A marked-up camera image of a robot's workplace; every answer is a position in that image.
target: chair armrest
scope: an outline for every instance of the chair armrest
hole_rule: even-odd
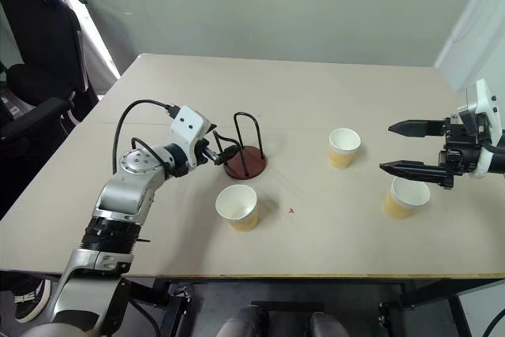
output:
[[[0,130],[2,143],[26,136],[33,130],[45,125],[51,119],[58,118],[60,114],[70,108],[72,108],[72,104],[68,100],[59,98],[45,100],[27,114],[2,127],[2,130]]]

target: gray wall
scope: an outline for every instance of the gray wall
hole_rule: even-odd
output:
[[[431,66],[467,0],[89,0],[120,72],[137,54]]]

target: white paper cup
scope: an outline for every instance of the white paper cup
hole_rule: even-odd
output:
[[[231,185],[219,193],[215,210],[236,230],[251,230],[258,224],[257,201],[248,185]]]
[[[430,192],[424,182],[395,178],[386,194],[383,210],[391,217],[404,219],[429,202]]]
[[[338,128],[330,133],[328,158],[333,167],[348,167],[361,146],[360,135],[348,128]]]

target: cup rim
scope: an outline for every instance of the cup rim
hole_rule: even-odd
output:
[[[422,192],[419,201],[406,200],[405,197],[402,198],[402,194],[398,193],[398,184],[402,182],[403,183],[408,182],[411,185],[415,185],[419,189],[419,191]],[[395,179],[393,179],[393,182],[391,183],[391,197],[396,203],[400,204],[404,208],[417,208],[429,202],[431,198],[431,193],[429,187],[424,182],[409,181],[408,179],[405,178],[396,177]]]
[[[219,205],[218,205],[218,202],[219,202],[219,198],[226,192],[229,192],[229,191],[232,191],[233,189],[236,189],[238,187],[242,187],[242,188],[246,188],[252,195],[254,195],[254,198],[253,198],[253,206],[247,211],[247,213],[245,215],[243,215],[242,217],[239,217],[239,218],[233,218],[233,217],[229,217],[229,216],[226,216],[224,215],[220,210],[219,210]],[[256,205],[258,203],[258,196],[256,194],[256,191],[254,190],[253,187],[251,187],[250,185],[229,185],[227,187],[225,187],[224,189],[221,190],[221,192],[219,193],[219,195],[215,198],[215,210],[218,212],[218,214],[223,217],[225,220],[228,220],[228,221],[231,221],[232,223],[235,223],[235,222],[239,222],[239,221],[243,221],[245,219],[247,219],[248,217],[250,217],[250,215],[253,213],[253,211],[256,209]]]
[[[355,139],[357,139],[357,143],[355,144],[356,146],[354,148],[351,148],[351,149],[343,149],[341,147],[339,147],[331,138],[335,136],[336,133],[341,133],[341,132],[346,132],[348,134],[350,134],[352,137],[354,137]],[[330,146],[333,150],[335,150],[337,153],[340,153],[340,154],[343,154],[343,155],[349,155],[349,154],[353,154],[355,152],[357,152],[357,150],[360,148],[361,146],[361,137],[360,135],[355,131],[355,130],[352,130],[350,128],[337,128],[337,129],[333,129],[331,132],[330,132],[330,135],[328,137],[328,140],[330,142]]]

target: table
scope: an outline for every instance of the table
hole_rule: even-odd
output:
[[[233,114],[260,123],[265,172],[247,181],[260,223],[238,232],[215,213],[235,181],[210,163],[172,178],[155,195],[130,275],[167,277],[474,277],[505,275],[505,192],[501,175],[429,185],[423,212],[404,220],[381,210],[392,176],[379,163],[436,163],[443,139],[387,131],[407,118],[441,119],[456,95],[432,68],[276,62],[141,54],[79,124],[0,222],[0,268],[58,273],[78,246],[111,176],[115,123],[136,99],[190,105],[234,137]],[[162,143],[170,119],[139,106],[129,138]],[[245,142],[253,142],[247,120]],[[327,135],[357,130],[363,150],[346,170],[327,163]]]

